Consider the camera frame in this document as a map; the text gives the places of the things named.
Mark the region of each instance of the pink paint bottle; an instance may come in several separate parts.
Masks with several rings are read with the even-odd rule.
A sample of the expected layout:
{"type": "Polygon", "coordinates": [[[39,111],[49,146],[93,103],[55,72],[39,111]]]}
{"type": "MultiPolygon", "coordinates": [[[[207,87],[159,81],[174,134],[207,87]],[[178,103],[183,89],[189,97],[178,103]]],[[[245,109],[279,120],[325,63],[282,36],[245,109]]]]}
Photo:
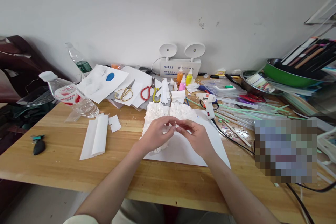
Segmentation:
{"type": "Polygon", "coordinates": [[[186,89],[186,77],[185,77],[185,75],[183,75],[183,78],[182,78],[182,80],[181,80],[181,83],[180,83],[180,85],[179,85],[179,87],[178,87],[178,89],[180,90],[180,91],[183,91],[183,90],[185,90],[186,89]]]}

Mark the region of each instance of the metal bowl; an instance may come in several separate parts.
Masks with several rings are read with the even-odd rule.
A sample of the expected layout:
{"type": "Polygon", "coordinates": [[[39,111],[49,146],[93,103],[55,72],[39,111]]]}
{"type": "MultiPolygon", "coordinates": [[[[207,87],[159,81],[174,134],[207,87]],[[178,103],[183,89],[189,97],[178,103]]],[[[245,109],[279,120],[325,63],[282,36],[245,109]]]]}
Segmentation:
{"type": "Polygon", "coordinates": [[[264,96],[264,95],[277,95],[277,96],[280,96],[280,95],[283,95],[284,92],[281,91],[281,90],[278,90],[276,89],[274,92],[272,93],[269,93],[269,92],[265,92],[264,90],[261,90],[255,86],[252,86],[251,84],[247,83],[245,76],[251,76],[253,74],[255,74],[257,71],[255,70],[245,70],[245,71],[242,71],[240,73],[240,77],[241,77],[241,85],[243,86],[243,88],[249,92],[249,93],[252,93],[252,94],[255,94],[255,95],[259,95],[259,96],[264,96]]]}

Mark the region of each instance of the plastic water bottle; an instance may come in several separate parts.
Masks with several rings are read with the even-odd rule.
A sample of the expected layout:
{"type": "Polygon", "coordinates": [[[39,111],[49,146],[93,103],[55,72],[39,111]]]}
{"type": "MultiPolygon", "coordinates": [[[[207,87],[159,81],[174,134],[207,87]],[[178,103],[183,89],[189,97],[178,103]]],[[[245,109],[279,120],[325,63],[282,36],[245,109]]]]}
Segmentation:
{"type": "Polygon", "coordinates": [[[79,70],[82,71],[84,76],[87,77],[92,71],[92,67],[90,66],[90,64],[86,60],[84,60],[83,55],[78,50],[76,50],[76,48],[74,48],[71,43],[65,43],[65,46],[69,51],[69,55],[72,61],[76,64],[79,70]]]}
{"type": "Polygon", "coordinates": [[[99,114],[99,108],[74,83],[57,78],[57,75],[51,71],[40,73],[39,77],[48,82],[50,92],[55,99],[70,106],[81,116],[93,118],[99,114]]]}

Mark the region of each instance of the paint bottle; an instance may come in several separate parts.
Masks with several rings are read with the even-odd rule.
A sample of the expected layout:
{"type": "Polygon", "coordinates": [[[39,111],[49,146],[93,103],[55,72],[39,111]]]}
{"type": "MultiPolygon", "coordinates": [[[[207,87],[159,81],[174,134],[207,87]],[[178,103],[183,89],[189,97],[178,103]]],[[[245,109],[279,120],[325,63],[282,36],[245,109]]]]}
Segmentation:
{"type": "Polygon", "coordinates": [[[177,83],[177,84],[180,84],[182,78],[183,78],[183,66],[180,67],[180,70],[179,70],[179,72],[177,73],[176,83],[177,83]]]}
{"type": "Polygon", "coordinates": [[[178,89],[179,89],[179,91],[183,91],[183,90],[185,90],[186,89],[186,77],[183,75],[183,78],[182,78],[182,80],[181,80],[181,83],[180,83],[180,85],[179,85],[179,87],[178,87],[178,89]]]}
{"type": "Polygon", "coordinates": [[[185,81],[187,86],[191,83],[191,81],[193,79],[193,73],[192,72],[193,72],[193,69],[191,68],[188,75],[187,75],[187,79],[185,81]]]}

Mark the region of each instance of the hand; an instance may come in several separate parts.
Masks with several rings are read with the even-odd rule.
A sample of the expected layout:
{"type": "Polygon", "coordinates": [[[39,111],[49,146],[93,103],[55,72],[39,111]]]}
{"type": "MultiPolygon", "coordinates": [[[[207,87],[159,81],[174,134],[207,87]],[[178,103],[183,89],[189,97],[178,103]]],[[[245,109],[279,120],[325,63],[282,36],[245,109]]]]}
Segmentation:
{"type": "Polygon", "coordinates": [[[177,124],[179,127],[176,131],[188,139],[194,151],[205,161],[206,159],[217,155],[203,125],[191,120],[180,120],[177,124]]]}
{"type": "Polygon", "coordinates": [[[167,142],[173,135],[176,130],[176,122],[179,122],[176,117],[164,116],[158,119],[155,119],[151,122],[149,128],[139,140],[139,145],[143,148],[145,155],[159,147],[161,147],[165,142],[167,142]],[[162,128],[166,125],[172,127],[168,130],[166,134],[162,133],[162,128]]]}

